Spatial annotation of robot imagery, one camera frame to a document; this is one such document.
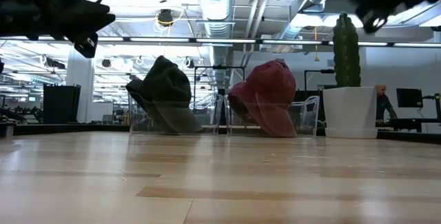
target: clear acrylic box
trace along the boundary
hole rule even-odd
[[[138,104],[134,98],[143,102]],[[149,134],[218,134],[222,96],[209,94],[196,103],[147,101],[129,96],[130,132]]]
[[[318,108],[320,98],[319,96],[311,96],[304,102],[293,102],[287,108],[289,119],[292,122],[292,127],[295,130],[294,136],[315,136],[318,122]],[[227,118],[227,133],[228,135],[239,136],[272,136],[279,135],[269,134],[259,126],[258,122],[249,114],[236,113],[232,110],[228,96],[224,97],[225,102],[225,116]],[[258,105],[248,105],[250,108],[258,108]],[[272,109],[276,105],[264,106],[264,108]]]

